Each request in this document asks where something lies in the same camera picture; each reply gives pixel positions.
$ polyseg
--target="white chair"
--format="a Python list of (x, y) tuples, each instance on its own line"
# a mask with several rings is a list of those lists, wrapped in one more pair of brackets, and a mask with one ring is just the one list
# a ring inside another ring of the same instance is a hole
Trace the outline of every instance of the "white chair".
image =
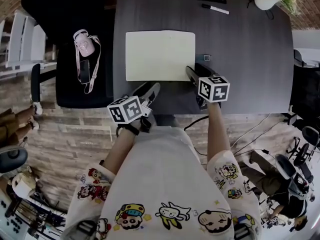
[(52, 49), (52, 60), (45, 60), (46, 34), (31, 16), (16, 10), (9, 36), (7, 58), (3, 64), (12, 70), (0, 71), (0, 77), (31, 71), (38, 63), (42, 68), (57, 63), (54, 61), (55, 46)]

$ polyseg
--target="smartphone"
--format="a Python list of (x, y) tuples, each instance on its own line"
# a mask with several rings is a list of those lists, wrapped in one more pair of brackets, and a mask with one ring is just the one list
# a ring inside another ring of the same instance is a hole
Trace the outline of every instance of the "smartphone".
[(80, 61), (80, 81), (83, 85), (90, 83), (90, 63), (88, 59)]

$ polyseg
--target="brown pants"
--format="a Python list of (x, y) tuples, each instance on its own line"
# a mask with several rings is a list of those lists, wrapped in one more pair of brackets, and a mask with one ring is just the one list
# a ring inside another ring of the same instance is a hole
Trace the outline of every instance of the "brown pants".
[(239, 162), (242, 174), (268, 196), (274, 195), (284, 182), (282, 175), (256, 151), (252, 151), (251, 160), (257, 163), (265, 174), (247, 166), (244, 162)]

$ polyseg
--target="bag strap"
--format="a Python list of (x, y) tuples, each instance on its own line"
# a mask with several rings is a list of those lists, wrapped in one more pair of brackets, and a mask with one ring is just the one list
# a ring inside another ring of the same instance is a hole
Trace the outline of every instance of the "bag strap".
[[(88, 86), (88, 84), (86, 83), (85, 84), (85, 87), (84, 87), (84, 93), (85, 94), (89, 94), (91, 93), (91, 91), (93, 90), (94, 88), (94, 84), (95, 84), (95, 80), (96, 80), (96, 77), (97, 77), (97, 73), (98, 73), (98, 68), (99, 68), (99, 61), (100, 61), (100, 55), (101, 55), (101, 43), (98, 39), (98, 37), (96, 36), (88, 36), (89, 38), (93, 39), (99, 46), (100, 46), (100, 51), (99, 51), (99, 56), (98, 56), (98, 59), (97, 59), (97, 62), (95, 64), (95, 67), (94, 67), (94, 71), (93, 71), (93, 74), (92, 74), (92, 77), (90, 79), (90, 83), (89, 83), (89, 91), (86, 92), (86, 88)], [(78, 81), (81, 82), (80, 80), (80, 56), (79, 56), (79, 48), (76, 44), (76, 42), (74, 42), (74, 45), (75, 45), (75, 62), (76, 62), (76, 70), (77, 70), (77, 74), (78, 74)]]

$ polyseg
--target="dark gray table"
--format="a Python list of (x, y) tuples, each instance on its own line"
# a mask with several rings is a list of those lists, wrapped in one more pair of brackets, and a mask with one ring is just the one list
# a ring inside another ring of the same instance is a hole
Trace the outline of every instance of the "dark gray table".
[[(117, 0), (113, 41), (113, 94), (119, 98), (141, 82), (126, 81), (126, 32), (177, 30), (195, 33), (196, 54), (230, 82), (225, 114), (287, 112), (293, 82), (289, 16), (274, 6), (274, 20), (249, 0), (227, 4), (199, 0)], [(210, 4), (229, 15), (204, 9)], [(155, 114), (199, 114), (193, 86), (160, 82)]]

